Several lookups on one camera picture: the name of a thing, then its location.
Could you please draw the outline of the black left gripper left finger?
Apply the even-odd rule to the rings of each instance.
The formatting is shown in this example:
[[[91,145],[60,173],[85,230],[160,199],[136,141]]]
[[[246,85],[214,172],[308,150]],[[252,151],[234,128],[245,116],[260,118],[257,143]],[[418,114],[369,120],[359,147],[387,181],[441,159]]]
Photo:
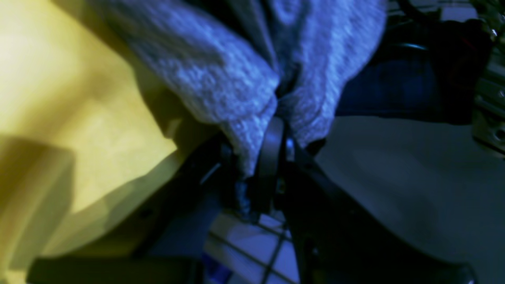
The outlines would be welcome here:
[[[212,222],[234,208],[235,156],[215,135],[111,232],[70,255],[38,259],[30,284],[204,284]]]

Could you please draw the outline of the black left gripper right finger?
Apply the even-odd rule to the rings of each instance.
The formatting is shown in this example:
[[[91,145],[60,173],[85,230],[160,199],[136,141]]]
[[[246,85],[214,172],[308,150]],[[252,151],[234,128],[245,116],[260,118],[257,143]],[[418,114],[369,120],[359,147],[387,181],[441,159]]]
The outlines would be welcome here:
[[[270,120],[256,170],[256,210],[283,212],[302,284],[476,284],[466,263],[431,257],[410,246],[336,185]]]

